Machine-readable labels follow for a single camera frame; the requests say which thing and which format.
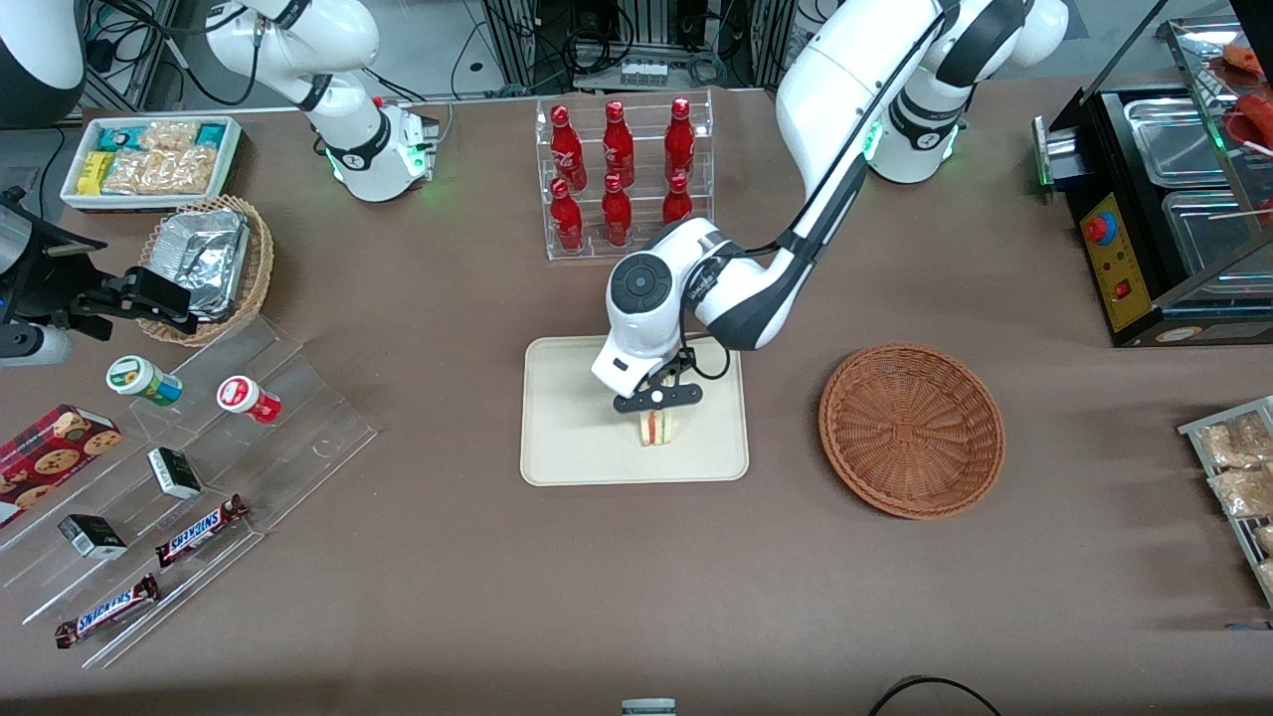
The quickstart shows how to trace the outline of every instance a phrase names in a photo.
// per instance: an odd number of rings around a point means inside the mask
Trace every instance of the snickers bar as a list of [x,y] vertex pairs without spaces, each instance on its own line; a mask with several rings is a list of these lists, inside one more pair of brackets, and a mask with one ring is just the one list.
[[220,503],[216,510],[207,513],[206,517],[195,522],[193,525],[186,527],[186,531],[172,538],[168,544],[163,547],[157,547],[155,553],[159,555],[159,567],[168,567],[173,562],[181,559],[182,557],[190,554],[199,545],[204,544],[213,535],[224,530],[230,522],[238,520],[243,515],[247,515],[247,505],[239,499],[236,494]]
[[141,577],[141,581],[137,582],[136,586],[120,594],[120,596],[99,605],[97,609],[84,614],[79,619],[64,622],[59,626],[57,633],[53,636],[57,641],[57,648],[70,648],[87,637],[93,629],[118,619],[125,612],[130,612],[134,606],[146,601],[159,601],[159,584],[155,582],[155,576],[146,575]]

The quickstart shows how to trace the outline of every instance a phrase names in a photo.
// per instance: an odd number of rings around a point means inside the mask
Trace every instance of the cookie box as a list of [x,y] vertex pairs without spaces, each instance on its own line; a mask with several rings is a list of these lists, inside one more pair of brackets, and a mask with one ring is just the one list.
[[0,445],[0,527],[38,505],[121,440],[118,428],[107,418],[59,405]]

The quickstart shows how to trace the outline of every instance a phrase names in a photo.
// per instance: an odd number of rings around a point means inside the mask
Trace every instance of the red button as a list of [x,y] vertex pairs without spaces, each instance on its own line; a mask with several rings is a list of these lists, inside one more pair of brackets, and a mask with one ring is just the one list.
[[1083,224],[1083,237],[1092,243],[1105,238],[1105,234],[1109,233],[1109,224],[1100,217],[1094,217]]

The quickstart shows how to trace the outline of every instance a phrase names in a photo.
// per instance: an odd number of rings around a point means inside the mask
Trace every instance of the yellow control panel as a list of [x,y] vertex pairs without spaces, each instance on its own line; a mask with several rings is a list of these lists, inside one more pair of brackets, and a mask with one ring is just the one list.
[[1148,313],[1152,303],[1113,194],[1083,217],[1078,231],[1083,234],[1087,260],[1096,273],[1110,326],[1120,331]]

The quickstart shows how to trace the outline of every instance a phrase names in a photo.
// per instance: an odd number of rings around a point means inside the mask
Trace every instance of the gray floor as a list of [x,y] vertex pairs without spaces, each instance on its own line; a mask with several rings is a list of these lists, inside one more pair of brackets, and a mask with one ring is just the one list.
[[[207,8],[219,0],[186,0],[178,6],[178,24],[193,27]],[[1071,8],[1071,24],[1066,41],[1057,52],[1029,70],[1004,69],[999,78],[1060,76],[1091,78],[1100,71],[1114,50],[1132,32],[1155,0],[1066,0]],[[364,0],[381,29],[381,55],[373,69],[390,80],[426,97],[449,97],[452,69],[454,89],[462,97],[480,97],[503,85],[499,66],[491,51],[489,28],[479,28],[467,43],[475,24],[484,17],[480,0]],[[1162,18],[1230,14],[1226,0],[1171,0]],[[1128,52],[1115,73],[1143,75],[1171,70],[1174,64],[1165,45],[1153,37],[1153,27]],[[216,61],[206,41],[188,38],[182,47],[192,70],[204,84],[223,97],[237,97],[246,78],[230,73]],[[387,97],[396,93],[381,88],[368,78],[373,92]],[[286,103],[265,87],[256,87],[243,107],[278,107]],[[218,104],[177,79],[173,70],[160,68],[146,102],[149,110],[214,110]],[[53,161],[45,186],[47,211],[56,218],[61,210],[59,189],[78,140],[67,132],[66,147]],[[52,130],[0,131],[0,180],[10,183],[38,182],[39,168],[57,144]],[[34,208],[34,196],[29,199]]]

